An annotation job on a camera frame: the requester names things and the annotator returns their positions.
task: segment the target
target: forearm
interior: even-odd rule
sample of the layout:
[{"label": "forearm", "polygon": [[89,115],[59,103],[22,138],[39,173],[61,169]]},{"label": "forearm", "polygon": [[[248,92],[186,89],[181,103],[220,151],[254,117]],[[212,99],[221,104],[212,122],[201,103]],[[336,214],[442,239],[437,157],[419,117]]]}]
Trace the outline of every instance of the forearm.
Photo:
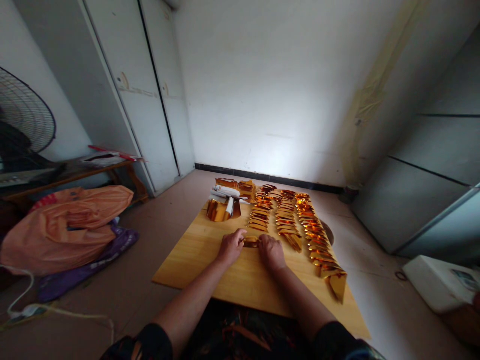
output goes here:
[{"label": "forearm", "polygon": [[310,341],[323,326],[337,320],[290,268],[284,267],[272,274]]},{"label": "forearm", "polygon": [[187,345],[228,265],[215,260],[163,308],[154,323],[168,335],[178,358]]}]

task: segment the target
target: wooden board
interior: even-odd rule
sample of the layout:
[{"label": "wooden board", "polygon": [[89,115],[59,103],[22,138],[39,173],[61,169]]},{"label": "wooden board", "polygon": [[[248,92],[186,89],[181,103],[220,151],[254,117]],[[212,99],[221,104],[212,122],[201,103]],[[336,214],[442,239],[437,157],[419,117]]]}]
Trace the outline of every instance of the wooden board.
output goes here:
[{"label": "wooden board", "polygon": [[[168,258],[154,275],[158,284],[184,289],[217,256],[225,234],[238,228],[248,230],[247,236],[259,237],[259,230],[247,227],[251,205],[241,204],[241,217],[225,222],[213,222],[207,218],[207,205],[172,250]],[[318,268],[309,259],[306,241],[302,253],[298,253],[281,236],[277,226],[270,220],[270,235],[283,242],[285,260],[290,269],[336,316],[352,334],[370,339],[370,332],[347,285],[343,305],[330,293],[324,280],[317,276]],[[293,318],[287,300],[265,269],[257,248],[244,248],[238,261],[225,273],[213,293],[215,299]]]}]

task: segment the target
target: wardrobe door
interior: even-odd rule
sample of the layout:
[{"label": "wardrobe door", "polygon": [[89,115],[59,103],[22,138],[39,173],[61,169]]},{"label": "wardrobe door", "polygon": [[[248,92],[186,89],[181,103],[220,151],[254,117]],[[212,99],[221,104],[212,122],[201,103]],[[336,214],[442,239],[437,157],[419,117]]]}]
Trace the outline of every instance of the wardrobe door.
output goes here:
[{"label": "wardrobe door", "polygon": [[85,0],[155,192],[179,176],[137,1]]},{"label": "wardrobe door", "polygon": [[178,167],[185,176],[195,169],[195,159],[172,12],[161,0],[140,3]]}]

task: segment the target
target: black baseboard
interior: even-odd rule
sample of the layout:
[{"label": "black baseboard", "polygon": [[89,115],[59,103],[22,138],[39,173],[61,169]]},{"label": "black baseboard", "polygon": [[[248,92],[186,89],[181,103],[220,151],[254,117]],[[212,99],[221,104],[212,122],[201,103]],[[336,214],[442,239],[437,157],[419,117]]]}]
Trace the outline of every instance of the black baseboard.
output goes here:
[{"label": "black baseboard", "polygon": [[343,189],[338,186],[322,185],[314,182],[292,180],[285,177],[270,176],[266,174],[260,174],[257,172],[250,172],[250,171],[243,171],[243,170],[235,170],[227,167],[219,167],[219,166],[195,163],[195,169],[208,171],[211,173],[238,176],[241,178],[247,178],[252,180],[266,181],[269,183],[288,185],[288,186],[293,186],[293,187],[302,188],[302,189],[321,191],[324,193],[340,194],[343,191]]}]

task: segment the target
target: white box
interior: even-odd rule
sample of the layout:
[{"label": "white box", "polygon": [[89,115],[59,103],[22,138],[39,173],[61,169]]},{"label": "white box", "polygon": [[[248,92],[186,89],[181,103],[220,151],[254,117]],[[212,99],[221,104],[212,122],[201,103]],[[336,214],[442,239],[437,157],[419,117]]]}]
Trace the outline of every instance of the white box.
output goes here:
[{"label": "white box", "polygon": [[417,256],[403,271],[428,306],[444,314],[472,304],[480,292],[480,274],[466,267]]}]

